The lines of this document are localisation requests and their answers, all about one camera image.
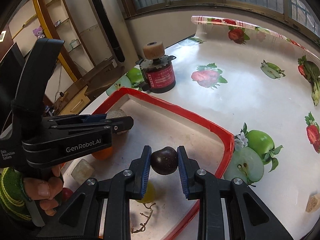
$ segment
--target human hand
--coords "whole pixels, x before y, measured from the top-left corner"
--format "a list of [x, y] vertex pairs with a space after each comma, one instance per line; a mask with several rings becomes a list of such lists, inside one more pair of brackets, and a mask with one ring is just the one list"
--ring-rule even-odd
[[32, 200], [40, 200], [40, 207], [49, 216], [56, 213], [54, 208], [59, 206], [59, 203], [54, 197], [63, 188], [63, 182], [59, 178], [60, 165], [52, 167], [51, 170], [55, 177], [51, 177], [48, 181], [34, 178], [23, 179], [24, 189], [28, 197]]

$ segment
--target twig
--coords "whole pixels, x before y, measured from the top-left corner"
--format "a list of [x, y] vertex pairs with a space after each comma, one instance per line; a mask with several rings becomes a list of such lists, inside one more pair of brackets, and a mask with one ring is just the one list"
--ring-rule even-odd
[[155, 204], [156, 204], [156, 203], [154, 202], [150, 207], [147, 207], [147, 205], [146, 205], [145, 203], [143, 203], [143, 205], [144, 205], [147, 209], [150, 209], [150, 210], [152, 210], [151, 207], [152, 207], [153, 205], [155, 205]]
[[134, 234], [134, 233], [138, 233], [138, 232], [144, 232], [144, 231], [146, 230], [146, 224], [147, 224], [148, 221], [150, 220], [152, 213], [153, 213], [153, 209], [151, 209], [151, 212], [150, 212], [150, 215], [148, 216], [147, 221], [146, 221], [144, 224], [140, 223], [141, 228], [138, 229], [138, 230], [135, 230], [135, 231], [133, 231], [133, 229], [131, 229], [131, 233]]

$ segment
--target air conditioner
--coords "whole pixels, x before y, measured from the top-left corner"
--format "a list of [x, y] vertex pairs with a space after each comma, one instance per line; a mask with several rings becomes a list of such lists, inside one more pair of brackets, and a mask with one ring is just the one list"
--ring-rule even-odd
[[117, 1], [89, 0], [89, 3], [117, 65], [130, 70], [138, 56]]

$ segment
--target drawer handle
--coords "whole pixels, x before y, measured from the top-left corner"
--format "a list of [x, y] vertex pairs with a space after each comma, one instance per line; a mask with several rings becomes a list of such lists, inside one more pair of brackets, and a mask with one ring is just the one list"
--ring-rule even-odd
[[81, 99], [80, 102], [79, 102], [78, 104], [76, 104], [75, 107], [72, 108], [70, 112], [73, 112], [73, 110], [74, 110], [77, 106], [79, 106], [79, 104], [81, 104], [82, 102], [83, 102], [83, 99]]

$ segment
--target red label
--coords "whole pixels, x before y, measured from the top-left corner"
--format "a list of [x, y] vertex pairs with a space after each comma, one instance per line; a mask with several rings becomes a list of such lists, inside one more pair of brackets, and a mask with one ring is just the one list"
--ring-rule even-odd
[[175, 80], [172, 64], [165, 69], [160, 69], [157, 72], [150, 72], [147, 74], [152, 88], [164, 88], [172, 84]]

